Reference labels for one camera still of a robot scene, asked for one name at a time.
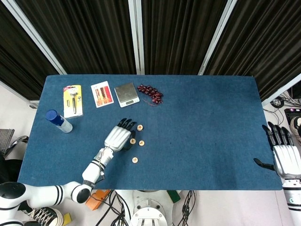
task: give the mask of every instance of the robotic hand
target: robotic hand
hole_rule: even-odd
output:
[[[259,159],[254,161],[261,167],[274,170],[285,180],[282,184],[288,209],[294,224],[301,225],[301,157],[299,150],[293,144],[290,132],[278,125],[268,122],[262,126],[265,130],[271,150],[274,155],[274,165],[262,163]]]
[[[20,203],[27,201],[31,208],[58,205],[65,198],[77,203],[85,202],[95,187],[96,181],[104,179],[104,169],[113,158],[113,153],[124,148],[127,140],[135,131],[130,131],[136,122],[122,119],[107,136],[102,148],[83,172],[83,183],[69,182],[65,185],[35,187],[17,182],[0,185],[0,226],[19,226],[21,221],[14,219]]]

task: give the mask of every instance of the green object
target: green object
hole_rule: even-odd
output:
[[[171,198],[171,200],[173,201],[173,203],[176,203],[177,201],[179,201],[181,199],[178,192],[175,190],[167,190],[167,193],[168,193],[169,197]]]

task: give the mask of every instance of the orange object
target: orange object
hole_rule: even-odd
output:
[[[98,209],[99,206],[102,204],[102,201],[100,200],[105,200],[109,192],[110,190],[97,190],[91,195],[91,197],[88,198],[88,200],[86,201],[86,206],[88,206],[91,210]]]

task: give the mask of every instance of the shoelace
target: shoelace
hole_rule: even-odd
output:
[[[52,218],[52,216],[50,216],[51,213],[47,209],[33,210],[28,215],[41,224],[48,224],[49,220]]]

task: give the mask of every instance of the packaged tool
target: packaged tool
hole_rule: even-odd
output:
[[[65,118],[83,115],[83,104],[80,85],[64,87],[63,101]]]

